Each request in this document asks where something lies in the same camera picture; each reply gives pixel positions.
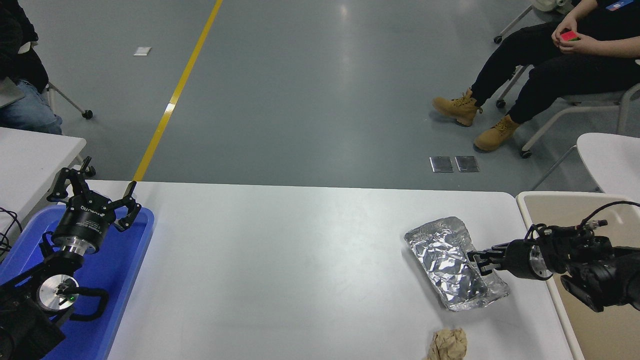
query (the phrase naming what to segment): person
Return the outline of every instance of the person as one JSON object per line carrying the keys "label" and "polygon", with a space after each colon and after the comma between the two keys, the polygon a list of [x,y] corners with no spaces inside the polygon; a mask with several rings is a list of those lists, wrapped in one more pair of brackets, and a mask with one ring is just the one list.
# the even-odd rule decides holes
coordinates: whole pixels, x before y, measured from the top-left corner
{"label": "person", "polygon": [[10,78],[24,93],[0,108],[0,127],[61,135],[62,119],[42,95],[49,77],[33,50],[37,41],[38,34],[17,0],[0,0],[0,80]]}
{"label": "person", "polygon": [[[579,40],[564,41],[561,34],[567,31]],[[506,116],[474,140],[478,149],[494,151],[560,96],[628,90],[640,83],[636,58],[640,0],[582,0],[560,22],[523,28],[505,38],[463,97],[437,97],[432,104],[458,124],[471,126],[518,65],[534,65]]]}

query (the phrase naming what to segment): blue plastic bin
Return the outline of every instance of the blue plastic bin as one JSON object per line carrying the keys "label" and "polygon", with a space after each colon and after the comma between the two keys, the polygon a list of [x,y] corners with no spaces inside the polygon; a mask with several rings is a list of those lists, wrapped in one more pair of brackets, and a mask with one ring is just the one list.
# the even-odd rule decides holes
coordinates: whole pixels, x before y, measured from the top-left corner
{"label": "blue plastic bin", "polygon": [[[31,219],[0,265],[0,284],[42,262],[38,247],[42,234],[55,230],[64,212],[64,205],[49,206]],[[124,208],[116,210],[118,218],[125,214]],[[107,290],[109,303],[102,316],[92,322],[67,321],[61,328],[67,338],[44,359],[107,358],[151,240],[153,223],[151,210],[142,208],[131,228],[120,233],[111,226],[100,251],[85,255],[84,265],[75,272],[74,278],[80,286]],[[76,313],[92,314],[97,304],[97,298],[80,296],[75,304]]]}

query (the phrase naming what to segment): black pants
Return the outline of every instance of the black pants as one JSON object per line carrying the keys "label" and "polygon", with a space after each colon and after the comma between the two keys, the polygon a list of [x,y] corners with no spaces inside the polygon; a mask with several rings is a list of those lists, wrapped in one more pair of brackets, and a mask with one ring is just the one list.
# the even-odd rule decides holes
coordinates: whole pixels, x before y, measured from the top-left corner
{"label": "black pants", "polygon": [[[471,86],[476,106],[507,82],[518,65],[535,66],[508,113],[519,124],[531,120],[560,96],[628,90],[640,83],[640,66],[634,59],[561,53],[551,40],[557,25],[548,22],[524,28],[504,39]],[[580,24],[578,31],[597,38]]]}

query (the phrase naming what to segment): blue lanyard badge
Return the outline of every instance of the blue lanyard badge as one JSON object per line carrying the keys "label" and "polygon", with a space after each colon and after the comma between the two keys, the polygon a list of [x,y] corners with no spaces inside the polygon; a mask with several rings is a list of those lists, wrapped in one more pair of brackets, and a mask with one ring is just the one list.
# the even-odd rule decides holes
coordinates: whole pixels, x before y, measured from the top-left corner
{"label": "blue lanyard badge", "polygon": [[614,12],[617,9],[620,9],[622,6],[628,5],[630,3],[633,3],[634,0],[620,0],[617,1],[609,6],[607,6],[607,10],[609,10],[610,12]]}

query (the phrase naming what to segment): white table top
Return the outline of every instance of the white table top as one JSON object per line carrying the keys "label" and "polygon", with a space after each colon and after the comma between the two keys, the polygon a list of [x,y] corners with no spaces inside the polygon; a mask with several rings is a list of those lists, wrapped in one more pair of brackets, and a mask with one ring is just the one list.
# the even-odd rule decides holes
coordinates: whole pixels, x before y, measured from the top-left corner
{"label": "white table top", "polygon": [[[0,206],[23,219],[85,145],[82,138],[0,127]],[[10,220],[0,214],[1,232]]]}
{"label": "white table top", "polygon": [[640,138],[587,133],[578,137],[577,145],[582,162],[603,192],[640,201]]}
{"label": "white table top", "polygon": [[[88,184],[115,199],[127,183]],[[506,193],[138,183],[135,196],[156,223],[109,360],[422,359],[444,327],[467,332],[466,360],[572,358],[544,282],[502,272],[510,296],[449,312],[403,240],[448,216],[479,249],[521,238]]]}

